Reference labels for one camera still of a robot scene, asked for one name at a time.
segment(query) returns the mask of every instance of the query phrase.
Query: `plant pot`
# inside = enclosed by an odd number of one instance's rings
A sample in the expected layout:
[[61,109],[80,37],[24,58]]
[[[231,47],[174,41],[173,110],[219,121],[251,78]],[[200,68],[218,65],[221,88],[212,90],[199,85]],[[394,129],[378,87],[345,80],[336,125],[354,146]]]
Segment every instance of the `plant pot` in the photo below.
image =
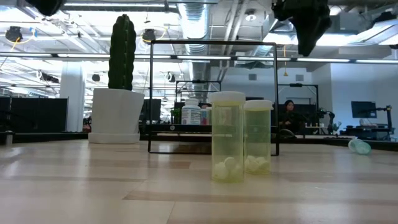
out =
[[128,90],[94,89],[90,143],[133,144],[139,142],[138,119],[144,94]]

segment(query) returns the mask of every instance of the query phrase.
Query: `white pillar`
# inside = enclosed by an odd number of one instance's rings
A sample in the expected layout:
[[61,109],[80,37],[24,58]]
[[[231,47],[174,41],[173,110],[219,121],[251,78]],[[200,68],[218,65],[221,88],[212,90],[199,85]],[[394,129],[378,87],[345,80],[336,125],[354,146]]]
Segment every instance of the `white pillar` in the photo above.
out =
[[60,98],[68,98],[67,131],[83,130],[86,74],[81,62],[63,62]]

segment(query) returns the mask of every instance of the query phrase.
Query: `ceiling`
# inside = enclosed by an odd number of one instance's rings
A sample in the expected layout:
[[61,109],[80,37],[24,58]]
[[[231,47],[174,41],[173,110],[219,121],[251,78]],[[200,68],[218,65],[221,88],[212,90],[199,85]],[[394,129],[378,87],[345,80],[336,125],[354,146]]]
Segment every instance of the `ceiling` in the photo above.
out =
[[[0,6],[0,52],[45,52],[56,54],[72,54],[72,53],[86,53],[86,54],[108,54],[110,46],[110,37],[112,27],[116,18],[121,14],[127,14],[134,23],[137,33],[137,50],[136,54],[149,54],[149,46],[144,44],[141,40],[141,34],[145,29],[155,29],[157,38],[162,39],[182,39],[183,32],[181,18],[175,11],[175,1],[169,1],[170,12],[165,13],[162,7],[152,7],[153,4],[162,5],[163,1],[151,1],[151,7],[141,7],[138,5],[134,7],[111,6],[104,7],[99,10],[98,7],[93,6],[68,6],[66,5],[56,15],[52,17],[44,17],[33,7],[25,5],[8,4]],[[68,1],[69,3],[100,3],[100,1]],[[244,7],[239,5],[236,15],[231,15],[231,0],[210,1],[217,2],[217,4],[210,4],[210,21],[208,39],[224,40],[226,31],[228,29],[228,22],[234,21],[232,30],[237,26],[240,10]],[[396,1],[377,1],[377,0],[329,0],[330,7],[334,14],[339,13],[359,13],[363,12],[364,16],[368,18],[368,13],[377,10],[380,7],[389,6],[389,4],[396,3]],[[242,20],[237,32],[238,40],[246,41],[263,41],[266,37],[267,30],[264,30],[264,21],[267,19],[270,9],[271,0],[266,1],[248,1],[246,9],[255,9],[254,14],[256,20],[247,21]],[[10,26],[21,27],[24,44],[17,44],[14,46],[5,38],[5,33]],[[370,52],[378,52],[374,55],[362,54],[366,49]],[[212,46],[210,49],[211,55],[220,55],[222,46]],[[355,53],[353,48],[345,50],[344,47],[327,47],[317,46],[311,54],[311,57],[331,57],[331,58],[383,58],[386,57],[386,52],[391,52],[388,46],[373,45],[362,48],[359,53]],[[247,53],[253,50],[252,46],[237,46],[235,45],[231,51],[234,55],[237,52]],[[277,49],[279,57],[297,57],[297,46],[294,44],[282,46]],[[184,45],[160,45],[155,46],[155,54],[186,54]],[[48,73],[58,79],[61,79],[62,61],[61,60],[27,60],[24,58],[0,58],[0,86],[3,95],[24,95],[28,92],[31,96],[49,96],[57,97],[59,92],[59,85],[47,83],[37,78],[37,71]],[[92,61],[84,60],[83,66],[87,73],[86,80],[86,110],[90,110],[92,100],[93,88],[105,88],[108,82],[108,62],[107,61]],[[148,60],[140,60],[134,62],[134,80],[133,86],[136,91],[147,93],[147,86],[149,85],[149,62]],[[290,63],[289,67],[302,67],[311,69],[312,65],[308,63]],[[176,80],[191,80],[189,63],[180,61],[175,62],[156,62],[154,64],[154,86],[157,89],[155,96],[170,98],[165,101],[165,107],[169,109],[172,107],[174,100],[175,88],[174,83],[170,83],[165,75],[169,72],[174,74]],[[98,74],[101,77],[99,82],[94,82],[91,79],[93,74]],[[18,88],[10,85],[23,85]]]

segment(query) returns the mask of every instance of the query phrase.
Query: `ductwork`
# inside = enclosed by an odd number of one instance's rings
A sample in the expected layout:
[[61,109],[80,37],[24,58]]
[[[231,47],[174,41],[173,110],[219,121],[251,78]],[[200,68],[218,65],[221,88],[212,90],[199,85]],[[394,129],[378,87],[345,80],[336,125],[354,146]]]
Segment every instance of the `ductwork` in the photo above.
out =
[[[181,15],[181,26],[183,37],[191,40],[207,40],[209,28],[209,5],[199,3],[184,3],[177,5]],[[188,44],[185,46],[190,55],[207,55],[208,45],[206,44]],[[210,64],[205,62],[191,62],[190,76],[192,80],[209,80]],[[208,89],[208,84],[192,85],[194,91],[203,91]],[[205,102],[207,93],[195,93],[195,97],[201,102]]]

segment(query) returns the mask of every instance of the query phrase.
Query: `person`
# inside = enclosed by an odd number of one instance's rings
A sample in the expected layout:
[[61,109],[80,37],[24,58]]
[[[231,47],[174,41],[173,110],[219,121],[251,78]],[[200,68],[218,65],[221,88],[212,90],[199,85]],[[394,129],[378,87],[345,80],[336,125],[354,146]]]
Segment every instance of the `person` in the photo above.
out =
[[285,111],[279,115],[279,125],[282,129],[288,129],[293,133],[301,130],[304,122],[303,116],[294,112],[294,102],[287,100],[285,102]]

